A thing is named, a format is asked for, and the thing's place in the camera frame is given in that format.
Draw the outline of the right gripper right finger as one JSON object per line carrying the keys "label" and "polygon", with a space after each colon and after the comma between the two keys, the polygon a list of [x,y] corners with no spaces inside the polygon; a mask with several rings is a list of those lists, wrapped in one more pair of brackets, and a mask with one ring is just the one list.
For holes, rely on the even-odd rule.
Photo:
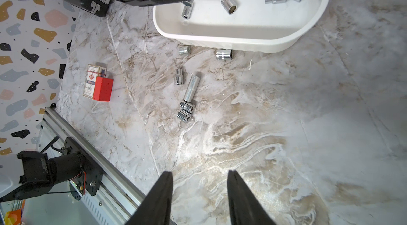
{"label": "right gripper right finger", "polygon": [[232,225],[276,225],[237,171],[229,171],[227,193]]}

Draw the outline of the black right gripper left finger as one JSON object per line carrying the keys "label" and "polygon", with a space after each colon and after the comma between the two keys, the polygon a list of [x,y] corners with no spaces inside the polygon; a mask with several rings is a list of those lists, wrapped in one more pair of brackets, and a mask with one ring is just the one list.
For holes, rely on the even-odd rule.
{"label": "black right gripper left finger", "polygon": [[163,172],[125,225],[169,225],[172,193],[173,175]]}

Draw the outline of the long chrome deep socket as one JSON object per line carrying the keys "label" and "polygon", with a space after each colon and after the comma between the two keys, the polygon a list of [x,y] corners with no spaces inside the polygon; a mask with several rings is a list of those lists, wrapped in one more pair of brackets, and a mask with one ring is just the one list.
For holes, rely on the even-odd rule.
{"label": "long chrome deep socket", "polygon": [[183,11],[182,11],[182,18],[184,19],[190,19],[194,1],[193,0],[188,0],[188,1],[183,1],[182,2],[184,5]]}

